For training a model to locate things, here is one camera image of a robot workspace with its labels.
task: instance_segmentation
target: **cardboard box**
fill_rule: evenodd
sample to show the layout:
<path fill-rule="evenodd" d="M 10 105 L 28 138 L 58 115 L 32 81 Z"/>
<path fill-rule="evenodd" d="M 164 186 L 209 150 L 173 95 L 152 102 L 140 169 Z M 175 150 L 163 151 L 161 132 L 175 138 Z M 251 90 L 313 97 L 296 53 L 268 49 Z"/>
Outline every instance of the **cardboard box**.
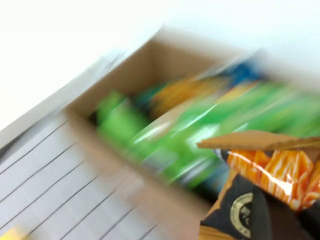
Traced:
<path fill-rule="evenodd" d="M 78 143 L 93 164 L 97 168 L 106 166 L 105 173 L 113 176 L 118 192 L 146 209 L 174 239 L 197 239 L 200 220 L 211 206 L 179 187 L 163 186 L 148 172 L 131 165 L 99 138 L 89 116 L 111 90 L 137 94 L 156 83 L 202 72 L 241 53 L 239 49 L 162 29 L 65 109 Z"/>

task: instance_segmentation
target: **orange chip bag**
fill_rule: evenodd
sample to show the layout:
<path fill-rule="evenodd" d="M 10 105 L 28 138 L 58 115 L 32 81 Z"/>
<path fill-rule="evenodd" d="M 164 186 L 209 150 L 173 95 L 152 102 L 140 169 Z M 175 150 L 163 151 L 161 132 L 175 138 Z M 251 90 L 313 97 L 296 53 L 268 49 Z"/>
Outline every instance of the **orange chip bag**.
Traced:
<path fill-rule="evenodd" d="M 218 155 L 232 169 L 295 211 L 308 208 L 320 199 L 320 138 L 291 139 L 256 131 L 250 132 L 248 138 L 256 135 L 265 139 L 255 142 L 247 138 L 242 145 L 238 139 L 241 135 L 245 136 L 245 132 L 232 133 L 230 138 L 228 135 L 210 138 L 198 146 L 213 149 L 219 146 Z"/>

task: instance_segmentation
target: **cardboard flap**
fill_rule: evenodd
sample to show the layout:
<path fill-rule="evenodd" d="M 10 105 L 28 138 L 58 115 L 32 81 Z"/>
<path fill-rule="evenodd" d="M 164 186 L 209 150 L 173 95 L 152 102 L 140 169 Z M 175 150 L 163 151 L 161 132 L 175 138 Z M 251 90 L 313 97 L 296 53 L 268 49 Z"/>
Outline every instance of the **cardboard flap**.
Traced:
<path fill-rule="evenodd" d="M 197 144 L 205 149 L 275 150 L 320 148 L 320 137 L 298 138 L 258 130 L 232 132 Z"/>

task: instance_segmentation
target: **lined paper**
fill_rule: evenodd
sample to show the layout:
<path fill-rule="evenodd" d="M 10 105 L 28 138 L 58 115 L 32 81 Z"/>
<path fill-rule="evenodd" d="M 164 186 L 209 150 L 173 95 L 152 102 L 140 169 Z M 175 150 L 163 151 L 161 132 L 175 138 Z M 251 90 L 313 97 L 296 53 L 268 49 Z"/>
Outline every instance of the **lined paper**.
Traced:
<path fill-rule="evenodd" d="M 0 236 L 15 227 L 33 240 L 169 239 L 105 182 L 68 127 L 63 115 L 42 122 L 2 159 Z"/>

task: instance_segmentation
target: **orange wrapper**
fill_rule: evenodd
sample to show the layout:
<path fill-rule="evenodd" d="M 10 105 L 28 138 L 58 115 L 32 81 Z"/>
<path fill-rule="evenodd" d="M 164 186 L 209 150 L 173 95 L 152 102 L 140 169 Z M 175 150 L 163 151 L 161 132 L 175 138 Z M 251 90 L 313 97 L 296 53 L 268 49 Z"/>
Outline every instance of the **orange wrapper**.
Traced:
<path fill-rule="evenodd" d="M 320 199 L 320 161 L 314 164 L 302 150 L 230 150 L 227 164 L 293 210 Z"/>

